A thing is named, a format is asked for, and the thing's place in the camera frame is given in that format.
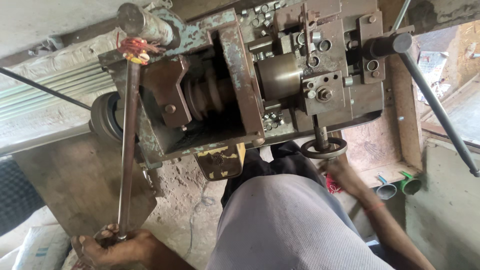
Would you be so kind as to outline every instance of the concrete wall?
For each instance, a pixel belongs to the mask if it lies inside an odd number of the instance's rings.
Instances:
[[[428,139],[426,163],[422,190],[407,196],[407,233],[437,270],[478,269],[480,179],[446,142]]]

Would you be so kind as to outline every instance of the black cable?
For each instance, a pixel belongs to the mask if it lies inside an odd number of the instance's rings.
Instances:
[[[34,82],[34,81],[32,81],[32,80],[29,80],[29,79],[27,79],[27,78],[25,78],[25,77],[23,77],[23,76],[20,76],[20,75],[18,75],[18,74],[15,74],[15,73],[13,73],[13,72],[11,72],[11,71],[9,71],[9,70],[6,70],[6,69],[4,69],[4,68],[2,68],[2,67],[0,67],[0,73],[3,74],[3,75],[5,75],[5,76],[8,76],[8,77],[10,77],[10,78],[12,78],[12,79],[15,79],[15,80],[17,80],[17,81],[20,81],[20,82],[22,82],[22,83],[24,83],[24,84],[27,84],[27,85],[30,85],[30,86],[35,87],[35,88],[37,88],[37,89],[40,89],[40,90],[42,90],[42,91],[45,91],[45,92],[47,92],[47,93],[49,93],[49,94],[51,94],[51,95],[54,95],[54,96],[56,96],[56,97],[58,97],[58,98],[61,98],[61,99],[66,100],[66,101],[68,101],[68,102],[71,102],[71,103],[73,103],[73,104],[75,104],[75,105],[77,105],[77,106],[80,106],[80,107],[85,108],[85,109],[87,109],[87,110],[92,110],[92,108],[90,108],[88,105],[83,104],[83,103],[79,102],[78,100],[75,100],[75,99],[73,99],[73,98],[71,98],[71,97],[69,97],[69,96],[66,96],[66,95],[64,95],[64,94],[61,94],[61,93],[59,93],[59,92],[57,92],[57,91],[55,91],[55,90],[52,90],[52,89],[50,89],[50,88],[48,88],[48,87],[43,86],[43,85],[40,85],[40,84],[38,84],[38,83],[36,83],[36,82]]]

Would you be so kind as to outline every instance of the paper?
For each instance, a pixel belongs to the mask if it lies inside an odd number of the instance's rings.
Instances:
[[[427,82],[430,83],[433,92],[437,98],[444,96],[445,92],[450,88],[449,84],[442,84],[440,81],[440,76],[444,70],[445,63],[448,58],[448,52],[439,52],[439,51],[421,51],[419,56],[418,65],[423,75],[427,79]],[[428,104],[427,100],[423,96],[420,88],[417,86],[415,81],[413,82],[414,87],[417,90],[417,98],[420,102]]]

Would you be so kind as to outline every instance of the hand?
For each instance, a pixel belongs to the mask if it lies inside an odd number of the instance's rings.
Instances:
[[[72,246],[78,258],[90,266],[140,262],[147,268],[153,254],[164,246],[149,230],[144,229],[131,231],[127,234],[127,241],[116,243],[118,231],[118,224],[110,224],[103,227],[95,238],[87,235],[72,237]]]
[[[330,174],[344,190],[357,199],[360,199],[370,189],[346,162],[337,160],[326,161],[321,167]]]

